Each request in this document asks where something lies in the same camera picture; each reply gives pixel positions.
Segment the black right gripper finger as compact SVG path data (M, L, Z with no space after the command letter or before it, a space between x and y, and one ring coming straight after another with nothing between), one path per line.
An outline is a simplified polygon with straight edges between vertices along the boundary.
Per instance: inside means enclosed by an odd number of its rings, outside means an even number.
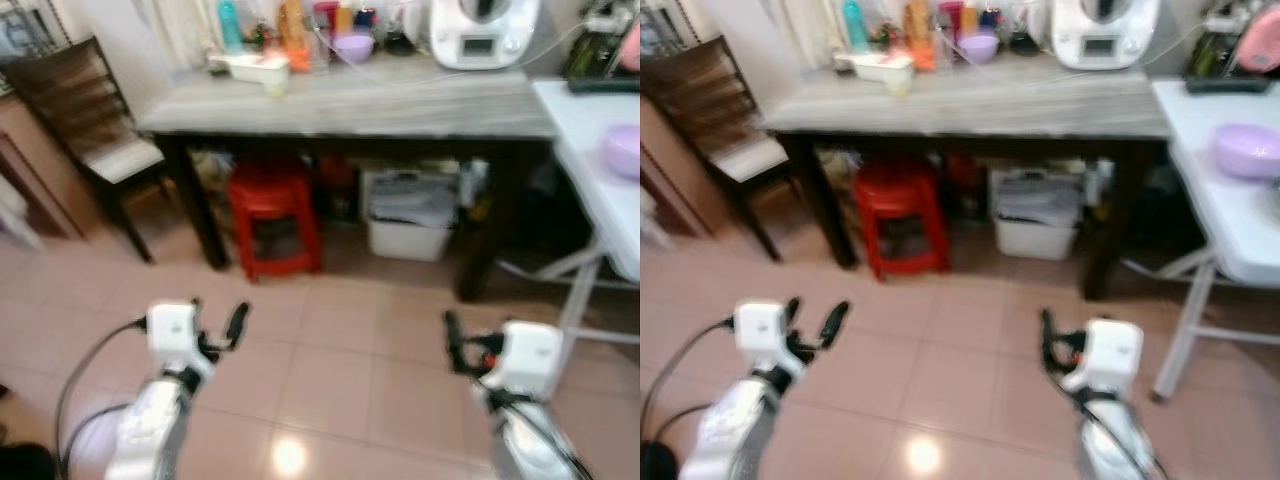
M451 370L467 370L468 364L465 358L467 337L463 334L456 312L453 310L444 311L443 323L445 326L445 355L449 360Z
M1053 323L1053 314L1050 308L1042 308L1039 311L1039 358L1041 364L1047 374L1059 374L1060 365L1055 353L1055 343L1057 342L1057 330Z

